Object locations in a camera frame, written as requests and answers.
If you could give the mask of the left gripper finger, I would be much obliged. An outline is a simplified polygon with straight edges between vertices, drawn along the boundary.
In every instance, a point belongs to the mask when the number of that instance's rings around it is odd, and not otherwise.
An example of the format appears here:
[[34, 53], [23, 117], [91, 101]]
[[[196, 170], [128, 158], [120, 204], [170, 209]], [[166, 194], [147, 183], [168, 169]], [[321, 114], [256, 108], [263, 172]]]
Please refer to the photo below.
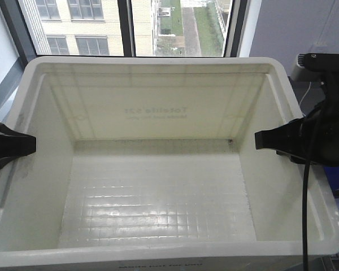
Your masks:
[[36, 137], [11, 130], [0, 123], [0, 170], [17, 158], [36, 152]]

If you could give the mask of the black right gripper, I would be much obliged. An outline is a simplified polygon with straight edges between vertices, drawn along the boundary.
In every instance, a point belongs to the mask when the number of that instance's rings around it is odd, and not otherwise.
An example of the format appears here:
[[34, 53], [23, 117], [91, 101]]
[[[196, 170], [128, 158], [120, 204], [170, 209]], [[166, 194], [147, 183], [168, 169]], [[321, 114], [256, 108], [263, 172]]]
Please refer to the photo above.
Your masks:
[[[323, 115], [320, 114], [322, 105], [320, 102], [304, 119], [256, 132], [255, 148], [275, 150], [277, 155], [286, 156], [295, 164], [306, 164], [310, 158], [310, 164], [339, 167], [339, 100], [329, 103]], [[304, 148], [301, 127], [305, 136]], [[315, 136], [315, 143], [309, 154], [304, 149], [308, 149], [312, 136]]]

